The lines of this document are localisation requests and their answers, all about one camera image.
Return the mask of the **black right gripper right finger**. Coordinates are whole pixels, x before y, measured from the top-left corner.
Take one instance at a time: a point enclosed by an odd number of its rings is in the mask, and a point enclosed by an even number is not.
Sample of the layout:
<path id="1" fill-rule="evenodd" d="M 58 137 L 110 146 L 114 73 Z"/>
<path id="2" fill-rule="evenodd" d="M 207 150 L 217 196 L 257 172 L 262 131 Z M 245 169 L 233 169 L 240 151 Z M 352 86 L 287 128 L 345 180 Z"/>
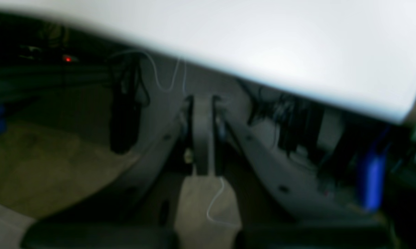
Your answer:
<path id="1" fill-rule="evenodd" d="M 385 229 L 330 200 L 279 162 L 251 130 L 211 101 L 214 172 L 235 191 L 240 228 L 234 249 L 387 249 Z"/>

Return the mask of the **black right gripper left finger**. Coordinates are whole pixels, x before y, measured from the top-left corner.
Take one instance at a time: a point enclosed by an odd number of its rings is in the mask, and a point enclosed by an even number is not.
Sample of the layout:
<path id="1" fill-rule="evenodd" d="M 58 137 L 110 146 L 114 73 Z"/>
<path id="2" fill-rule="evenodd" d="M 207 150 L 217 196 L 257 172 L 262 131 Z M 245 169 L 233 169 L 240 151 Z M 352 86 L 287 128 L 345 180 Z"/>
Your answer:
<path id="1" fill-rule="evenodd" d="M 34 223 L 23 249 L 178 249 L 174 229 L 184 179 L 193 173 L 193 97 L 140 158 L 90 197 Z"/>

